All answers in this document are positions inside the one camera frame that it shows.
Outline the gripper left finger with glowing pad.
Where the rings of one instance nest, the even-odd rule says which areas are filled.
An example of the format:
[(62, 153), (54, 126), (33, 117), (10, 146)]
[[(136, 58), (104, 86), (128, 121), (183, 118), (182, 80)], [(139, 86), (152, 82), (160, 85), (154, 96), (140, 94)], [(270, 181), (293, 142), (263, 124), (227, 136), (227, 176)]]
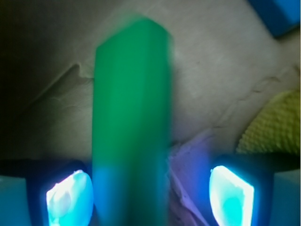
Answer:
[(94, 195), (79, 160), (1, 160), (2, 226), (87, 226)]

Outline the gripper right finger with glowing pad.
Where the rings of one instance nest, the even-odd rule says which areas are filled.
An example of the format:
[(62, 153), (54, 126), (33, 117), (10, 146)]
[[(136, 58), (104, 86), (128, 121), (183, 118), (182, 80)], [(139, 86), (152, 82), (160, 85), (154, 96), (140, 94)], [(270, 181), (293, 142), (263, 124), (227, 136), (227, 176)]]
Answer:
[(291, 154), (224, 154), (210, 169), (218, 226), (299, 226), (301, 161)]

